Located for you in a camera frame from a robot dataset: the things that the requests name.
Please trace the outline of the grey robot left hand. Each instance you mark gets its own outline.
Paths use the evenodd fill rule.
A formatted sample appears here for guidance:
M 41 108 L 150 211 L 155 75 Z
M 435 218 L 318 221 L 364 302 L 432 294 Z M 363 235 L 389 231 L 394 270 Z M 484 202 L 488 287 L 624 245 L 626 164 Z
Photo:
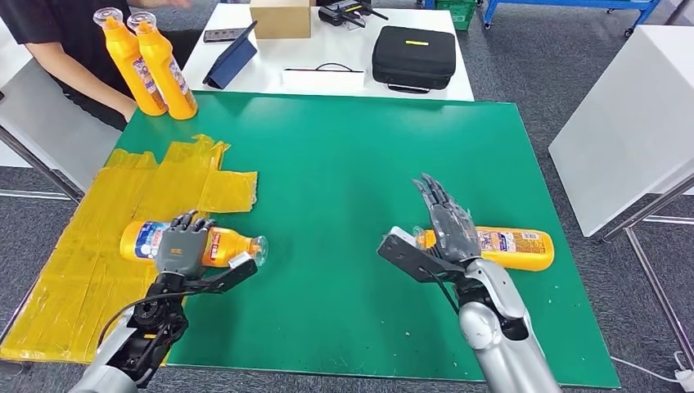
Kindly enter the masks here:
M 202 257 L 214 219 L 199 218 L 193 221 L 197 210 L 189 210 L 174 218 L 164 230 L 155 267 L 159 273 L 178 273 L 197 279 L 203 274 Z

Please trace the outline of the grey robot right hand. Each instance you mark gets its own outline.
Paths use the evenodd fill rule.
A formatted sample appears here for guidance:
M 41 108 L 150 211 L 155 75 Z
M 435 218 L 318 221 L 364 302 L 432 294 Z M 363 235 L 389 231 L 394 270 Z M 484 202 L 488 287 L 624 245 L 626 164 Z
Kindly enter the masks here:
M 429 174 L 412 181 L 425 202 L 435 232 L 435 249 L 449 263 L 469 263 L 481 257 L 479 236 L 471 214 Z

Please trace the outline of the person's left hand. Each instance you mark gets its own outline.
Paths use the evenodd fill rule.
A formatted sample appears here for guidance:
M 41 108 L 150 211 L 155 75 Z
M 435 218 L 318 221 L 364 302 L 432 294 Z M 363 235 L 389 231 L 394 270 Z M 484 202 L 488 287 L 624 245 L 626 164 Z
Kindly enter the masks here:
M 128 0 L 131 7 L 137 8 L 160 8 L 160 7 L 182 7 L 187 8 L 192 4 L 191 0 Z

